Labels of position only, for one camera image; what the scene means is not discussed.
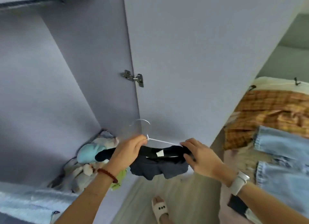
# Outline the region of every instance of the white label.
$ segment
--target white label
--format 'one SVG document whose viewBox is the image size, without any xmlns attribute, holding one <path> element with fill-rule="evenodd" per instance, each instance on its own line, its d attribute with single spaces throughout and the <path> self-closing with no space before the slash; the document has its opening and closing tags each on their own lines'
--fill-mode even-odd
<svg viewBox="0 0 309 224">
<path fill-rule="evenodd" d="M 164 156 L 163 150 L 157 152 L 157 156 L 158 156 L 158 157 L 163 157 L 163 156 Z"/>
</svg>

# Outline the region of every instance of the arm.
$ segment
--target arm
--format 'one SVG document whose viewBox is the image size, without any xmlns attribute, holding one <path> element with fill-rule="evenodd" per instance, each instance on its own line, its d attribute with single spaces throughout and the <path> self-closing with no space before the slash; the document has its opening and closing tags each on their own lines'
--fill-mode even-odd
<svg viewBox="0 0 309 224">
<path fill-rule="evenodd" d="M 184 154 L 184 157 L 195 172 L 217 179 L 227 187 L 231 186 L 237 176 L 237 172 L 224 164 L 212 149 L 195 139 L 188 139 L 180 144 L 186 146 L 194 155 L 196 161 L 187 154 Z M 309 224 L 309 220 L 303 215 L 253 183 L 248 182 L 244 185 L 238 196 L 263 224 Z"/>
<path fill-rule="evenodd" d="M 104 166 L 104 169 L 115 177 L 120 171 L 130 166 L 137 158 L 139 149 L 147 144 L 147 138 L 144 135 L 132 137 L 121 142 L 110 161 Z M 95 219 L 98 208 L 109 189 L 113 179 L 108 175 L 98 173 L 92 183 L 83 191 L 83 193 L 63 212 L 55 224 L 91 224 Z"/>
</svg>

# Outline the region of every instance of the hinge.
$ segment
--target hinge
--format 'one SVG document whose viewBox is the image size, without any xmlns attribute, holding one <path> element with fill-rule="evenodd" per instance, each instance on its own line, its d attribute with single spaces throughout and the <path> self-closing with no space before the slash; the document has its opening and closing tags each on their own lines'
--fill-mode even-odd
<svg viewBox="0 0 309 224">
<path fill-rule="evenodd" d="M 143 76 L 141 74 L 137 74 L 136 78 L 134 78 L 134 76 L 131 75 L 130 71 L 125 70 L 125 72 L 121 73 L 121 75 L 129 81 L 138 82 L 140 87 L 144 87 Z"/>
</svg>

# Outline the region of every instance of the person's left hand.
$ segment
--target person's left hand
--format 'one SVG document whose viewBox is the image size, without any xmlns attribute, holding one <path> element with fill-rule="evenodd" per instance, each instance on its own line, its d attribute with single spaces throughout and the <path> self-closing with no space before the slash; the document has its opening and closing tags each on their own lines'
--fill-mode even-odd
<svg viewBox="0 0 309 224">
<path fill-rule="evenodd" d="M 111 159 L 106 164 L 106 170 L 117 176 L 120 171 L 130 166 L 137 158 L 139 149 L 147 144 L 147 137 L 144 135 L 133 136 L 120 142 L 116 147 Z"/>
</svg>

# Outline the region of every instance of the black cloth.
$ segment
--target black cloth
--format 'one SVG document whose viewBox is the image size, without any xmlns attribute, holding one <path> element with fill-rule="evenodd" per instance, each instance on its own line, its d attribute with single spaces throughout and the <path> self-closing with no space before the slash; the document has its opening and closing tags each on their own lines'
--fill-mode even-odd
<svg viewBox="0 0 309 224">
<path fill-rule="evenodd" d="M 248 206 L 238 197 L 235 195 L 231 195 L 230 201 L 228 202 L 227 206 L 231 207 L 235 212 L 247 218 L 245 213 L 248 209 Z"/>
<path fill-rule="evenodd" d="M 164 156 L 158 157 L 156 153 L 161 150 Z M 95 156 L 95 159 L 97 161 L 110 159 L 114 151 L 115 148 L 103 150 Z M 148 180 L 152 180 L 159 174 L 170 179 L 187 172 L 188 164 L 183 157 L 184 153 L 191 155 L 188 148 L 176 145 L 163 149 L 141 146 L 136 160 L 130 165 L 131 172 L 134 175 L 144 176 Z"/>
</svg>

